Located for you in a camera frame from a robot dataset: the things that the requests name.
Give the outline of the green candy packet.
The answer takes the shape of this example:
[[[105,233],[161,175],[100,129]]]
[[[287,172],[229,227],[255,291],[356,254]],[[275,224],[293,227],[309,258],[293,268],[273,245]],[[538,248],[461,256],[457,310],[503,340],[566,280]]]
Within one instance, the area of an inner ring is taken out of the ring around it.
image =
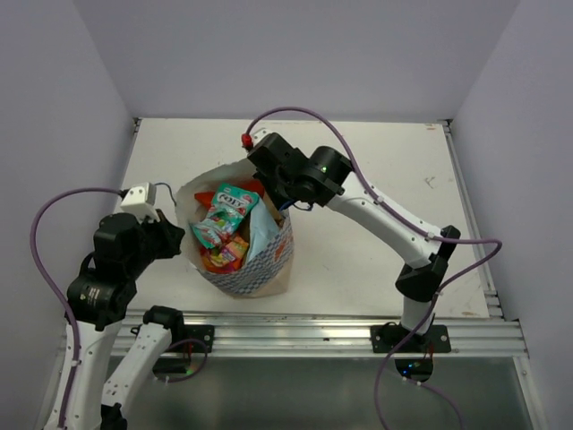
[[[260,199],[257,193],[228,183],[221,184],[214,192],[205,218],[192,224],[192,232],[207,249],[224,245]]]

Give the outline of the blue cassava chips bag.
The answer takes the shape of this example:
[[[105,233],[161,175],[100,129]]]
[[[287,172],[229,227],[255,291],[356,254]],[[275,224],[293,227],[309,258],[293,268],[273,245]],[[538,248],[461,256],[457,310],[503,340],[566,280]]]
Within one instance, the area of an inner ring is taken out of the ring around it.
[[[268,260],[272,247],[280,239],[285,221],[283,213],[259,199],[249,213],[249,247],[244,266]]]

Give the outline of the white paper bag blue handles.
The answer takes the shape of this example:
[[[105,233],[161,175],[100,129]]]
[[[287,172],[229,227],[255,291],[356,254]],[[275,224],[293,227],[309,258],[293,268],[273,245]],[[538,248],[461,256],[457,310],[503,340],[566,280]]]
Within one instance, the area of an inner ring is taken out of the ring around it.
[[[181,249],[182,254],[192,271],[208,281],[216,289],[236,298],[255,298],[279,295],[287,291],[290,271],[295,253],[295,240],[288,205],[278,210],[265,194],[261,199],[271,208],[286,216],[280,239],[272,247],[268,260],[259,260],[251,266],[243,266],[239,271],[217,274],[207,271],[201,260],[201,250],[205,248],[192,232],[192,224],[205,218],[207,210],[195,201],[194,195],[199,192],[216,191],[223,183],[237,186],[240,182],[254,177],[255,169],[246,160],[221,165],[209,170],[186,184],[175,193],[175,215],[179,226],[185,230]],[[249,214],[238,230],[227,240],[240,236],[244,241],[249,239]]]

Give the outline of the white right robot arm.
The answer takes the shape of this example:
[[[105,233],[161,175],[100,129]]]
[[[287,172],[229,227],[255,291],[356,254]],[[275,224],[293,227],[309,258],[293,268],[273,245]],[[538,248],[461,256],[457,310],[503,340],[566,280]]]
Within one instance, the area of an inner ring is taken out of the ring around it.
[[[398,339],[403,348],[419,351],[431,340],[432,299],[449,268],[456,246],[414,232],[387,211],[359,181],[351,161],[328,146],[305,156],[280,134],[261,129],[245,135],[247,159],[275,204],[304,202],[327,207],[374,234],[395,251],[404,266],[395,282],[403,296]]]

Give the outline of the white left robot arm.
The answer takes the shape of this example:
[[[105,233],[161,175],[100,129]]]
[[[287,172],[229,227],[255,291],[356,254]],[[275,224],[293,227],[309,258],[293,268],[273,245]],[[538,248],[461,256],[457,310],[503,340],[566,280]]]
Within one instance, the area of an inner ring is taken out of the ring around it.
[[[184,230],[157,215],[140,221],[116,213],[99,222],[94,249],[66,291],[64,366],[48,429],[127,428],[128,409],[160,355],[184,345],[182,312],[154,305],[120,365],[107,371],[137,279],[156,260],[181,253]]]

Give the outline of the colourful twisted candy packet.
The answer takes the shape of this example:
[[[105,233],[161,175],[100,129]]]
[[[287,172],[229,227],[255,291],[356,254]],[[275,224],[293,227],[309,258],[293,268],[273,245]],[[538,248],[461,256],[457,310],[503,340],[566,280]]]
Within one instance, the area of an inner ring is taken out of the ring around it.
[[[240,236],[233,236],[220,248],[201,250],[204,268],[212,273],[226,274],[239,271],[249,249],[249,243]]]

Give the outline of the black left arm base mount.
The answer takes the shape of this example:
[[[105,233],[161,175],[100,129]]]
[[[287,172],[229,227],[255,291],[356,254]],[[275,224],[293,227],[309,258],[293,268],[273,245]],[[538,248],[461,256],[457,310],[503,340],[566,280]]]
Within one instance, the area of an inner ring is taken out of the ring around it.
[[[215,328],[209,324],[184,327],[182,338],[167,347],[152,367],[155,378],[173,384],[198,376],[212,352]]]

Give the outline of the red chips bag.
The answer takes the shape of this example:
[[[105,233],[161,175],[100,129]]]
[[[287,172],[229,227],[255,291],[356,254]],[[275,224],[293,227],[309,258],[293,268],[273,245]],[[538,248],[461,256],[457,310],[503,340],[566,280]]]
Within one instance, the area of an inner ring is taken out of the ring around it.
[[[247,181],[240,182],[237,187],[244,189],[249,192],[257,193],[260,197],[265,194],[265,188],[263,184],[258,179],[250,179]],[[209,209],[212,204],[212,199],[215,195],[214,191],[201,192],[194,195],[194,199],[205,209]]]

